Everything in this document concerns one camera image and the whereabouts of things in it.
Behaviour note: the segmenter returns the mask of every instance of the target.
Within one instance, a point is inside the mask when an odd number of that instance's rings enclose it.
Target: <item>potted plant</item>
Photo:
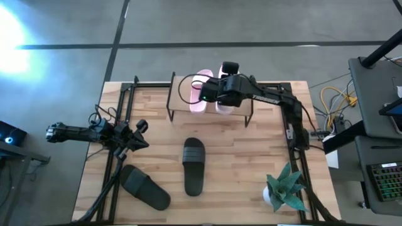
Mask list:
[[[303,202],[294,194],[305,188],[303,185],[296,184],[301,172],[290,174],[290,163],[282,169],[278,179],[272,175],[266,175],[267,186],[263,191],[264,201],[273,206],[274,212],[282,205],[286,204],[295,210],[308,211]]]

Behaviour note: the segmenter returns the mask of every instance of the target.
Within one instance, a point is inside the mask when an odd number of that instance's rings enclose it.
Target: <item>wooden tabletop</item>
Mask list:
[[[170,110],[182,110],[182,111],[190,111],[190,107],[188,104],[183,102],[178,94],[178,88],[180,82],[183,80],[184,76],[174,76],[173,82],[171,86],[171,95],[169,102]],[[182,85],[180,86],[180,94],[186,101],[190,101],[190,90],[191,90],[192,78],[186,78]],[[215,103],[207,103],[207,108],[205,113],[213,113],[217,114],[215,110]],[[251,114],[251,100],[246,99],[243,100],[240,107],[235,107],[231,112],[233,116],[250,116]]]
[[[117,107],[121,82],[107,82],[100,106]],[[307,82],[291,82],[293,93],[309,111],[317,126]],[[247,128],[238,116],[193,115],[176,112],[170,122],[166,111],[168,88],[137,88],[134,94],[131,127],[140,119],[148,121],[144,138],[150,146],[128,152],[124,164],[133,164],[166,190],[170,206],[157,211],[120,187],[115,223],[121,224],[269,224],[299,223],[298,212],[284,206],[273,213],[262,196],[266,174],[278,176],[289,162],[278,106],[254,102],[254,116]],[[303,113],[303,124],[312,129]],[[183,184],[182,153],[186,138],[197,137],[205,145],[205,181],[200,196],[186,195]],[[91,144],[88,154],[101,147]],[[313,189],[330,213],[340,218],[334,188],[323,151],[306,152]],[[85,164],[73,220],[80,218],[99,195],[107,151]],[[110,195],[105,215],[109,213]]]

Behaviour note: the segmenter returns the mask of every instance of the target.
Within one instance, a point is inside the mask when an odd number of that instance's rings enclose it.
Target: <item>yellow cable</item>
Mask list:
[[[349,96],[349,98],[347,98],[347,95],[344,97],[344,99],[342,100],[342,102],[339,104],[339,106],[338,106],[338,109],[336,110],[336,111],[334,111],[334,112],[338,112],[338,110],[342,107],[342,104],[345,102],[345,100],[350,100],[350,98],[351,98],[351,96]],[[353,105],[353,104],[355,104],[357,102],[357,98],[356,98],[356,100],[355,101],[353,101],[353,102],[349,102],[349,105]],[[328,121],[328,124],[327,124],[327,129],[330,129],[331,128],[331,125],[332,125],[332,120],[329,120]]]
[[[320,94],[320,97],[321,97],[321,102],[322,102],[322,105],[324,105],[324,108],[325,108],[325,110],[327,111],[327,114],[329,114],[329,110],[328,110],[328,107],[327,107],[327,105],[325,104],[325,101],[324,101],[324,97],[323,97],[323,93],[324,93],[324,90],[327,90],[327,89],[332,89],[332,90],[334,90],[334,91],[336,91],[336,92],[338,92],[338,93],[342,93],[339,89],[337,89],[337,88],[335,88],[335,87],[324,87],[322,90],[321,90],[321,94]]]

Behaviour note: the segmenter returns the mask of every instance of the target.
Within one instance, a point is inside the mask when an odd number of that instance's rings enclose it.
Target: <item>rgb keyboard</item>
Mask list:
[[[369,165],[367,172],[382,202],[402,200],[402,162]]]

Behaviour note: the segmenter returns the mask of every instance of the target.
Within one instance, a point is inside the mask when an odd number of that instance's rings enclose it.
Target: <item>concrete floor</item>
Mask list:
[[[10,40],[22,45],[111,44],[123,2],[3,0],[0,16],[6,9],[6,17],[14,16],[15,23],[0,23],[0,28],[20,24],[24,38],[9,30],[0,36],[0,48]],[[381,41],[400,29],[401,19],[391,0],[131,0],[121,43]],[[241,72],[258,80],[307,80],[312,86],[348,73],[349,58],[367,56],[376,48],[122,49],[111,80],[131,81],[137,75],[142,81],[168,81],[172,71],[186,75],[209,68],[217,72],[220,63],[229,60],[239,62]],[[70,221],[88,144],[47,143],[45,129],[58,121],[87,125],[99,101],[110,53],[110,49],[0,51],[0,120],[27,131],[26,146],[52,156],[34,182],[25,181],[11,225]],[[401,55],[398,47],[388,56]],[[314,105],[323,109],[319,98],[323,87],[343,90],[349,80],[350,75],[312,88]],[[328,91],[325,100],[333,95]],[[344,114],[352,123],[361,119],[358,107]],[[324,118],[317,119],[322,127]],[[402,220],[361,210],[356,182],[334,181],[334,187],[347,222],[397,225]]]

